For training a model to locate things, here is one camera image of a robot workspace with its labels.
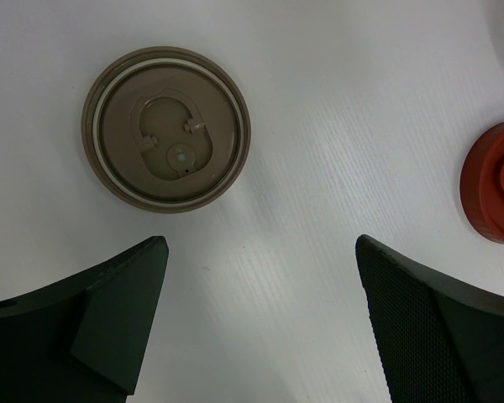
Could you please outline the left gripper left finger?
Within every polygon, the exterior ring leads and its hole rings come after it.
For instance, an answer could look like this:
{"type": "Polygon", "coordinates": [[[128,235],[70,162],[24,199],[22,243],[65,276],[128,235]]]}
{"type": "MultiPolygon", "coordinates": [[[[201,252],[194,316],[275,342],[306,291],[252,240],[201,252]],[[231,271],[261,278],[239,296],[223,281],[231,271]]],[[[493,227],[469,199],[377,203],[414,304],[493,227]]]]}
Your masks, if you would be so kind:
{"type": "Polygon", "coordinates": [[[0,402],[125,402],[134,394],[169,248],[147,238],[0,301],[0,402]]]}

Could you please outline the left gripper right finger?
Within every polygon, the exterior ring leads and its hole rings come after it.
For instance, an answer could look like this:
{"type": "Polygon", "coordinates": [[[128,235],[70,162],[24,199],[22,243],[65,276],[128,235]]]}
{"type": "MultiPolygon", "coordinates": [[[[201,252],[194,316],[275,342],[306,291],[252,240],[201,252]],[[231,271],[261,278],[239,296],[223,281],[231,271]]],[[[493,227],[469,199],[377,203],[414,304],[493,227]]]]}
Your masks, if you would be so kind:
{"type": "Polygon", "coordinates": [[[399,254],[355,244],[393,402],[504,402],[504,296],[399,254]]]}

